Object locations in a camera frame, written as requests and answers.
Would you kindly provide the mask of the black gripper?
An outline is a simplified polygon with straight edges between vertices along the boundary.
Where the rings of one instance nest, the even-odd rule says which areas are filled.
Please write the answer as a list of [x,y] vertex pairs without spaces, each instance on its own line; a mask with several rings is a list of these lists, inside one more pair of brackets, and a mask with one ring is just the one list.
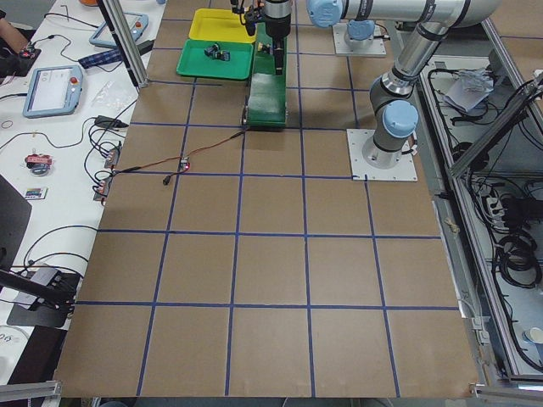
[[273,41],[273,58],[276,75],[283,74],[283,46],[285,39],[290,33],[291,17],[286,16],[279,19],[265,17],[266,34]]

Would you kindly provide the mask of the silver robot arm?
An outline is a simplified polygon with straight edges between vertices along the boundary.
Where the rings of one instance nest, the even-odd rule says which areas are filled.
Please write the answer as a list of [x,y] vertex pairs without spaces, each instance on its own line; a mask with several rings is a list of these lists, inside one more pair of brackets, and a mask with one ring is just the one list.
[[308,1],[311,23],[320,28],[340,20],[413,22],[392,68],[373,83],[370,100],[377,121],[362,154],[379,169],[397,165],[406,139],[416,130],[418,112],[408,101],[423,67],[455,27],[476,25],[491,16],[499,1]]
[[266,34],[271,38],[271,53],[275,74],[284,71],[285,40],[291,29],[292,2],[289,0],[260,1],[256,8],[257,21],[263,22]]

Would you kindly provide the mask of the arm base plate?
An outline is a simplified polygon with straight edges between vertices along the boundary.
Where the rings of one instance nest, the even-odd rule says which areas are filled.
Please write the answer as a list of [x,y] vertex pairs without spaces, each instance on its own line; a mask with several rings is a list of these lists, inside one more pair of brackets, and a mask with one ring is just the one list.
[[356,40],[349,37],[346,23],[333,27],[335,53],[339,56],[360,56],[365,58],[384,58],[386,49],[381,29],[374,27],[374,34],[367,39]]
[[417,181],[411,146],[405,140],[393,153],[380,150],[373,140],[373,129],[348,129],[347,145],[351,178],[354,181]]

